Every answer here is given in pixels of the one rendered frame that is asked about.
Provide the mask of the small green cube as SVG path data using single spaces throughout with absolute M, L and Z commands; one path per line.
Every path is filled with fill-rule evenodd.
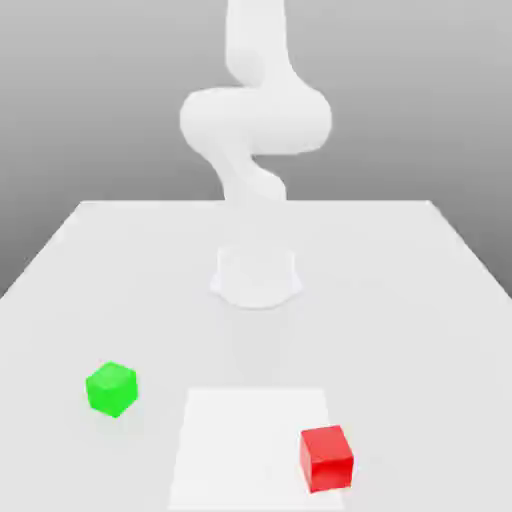
M 113 418 L 119 417 L 138 398 L 136 372 L 113 361 L 88 376 L 85 388 L 90 407 Z

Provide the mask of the small red cube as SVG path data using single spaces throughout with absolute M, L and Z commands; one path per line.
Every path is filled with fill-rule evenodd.
M 299 457 L 311 493 L 352 485 L 355 459 L 340 425 L 303 430 Z

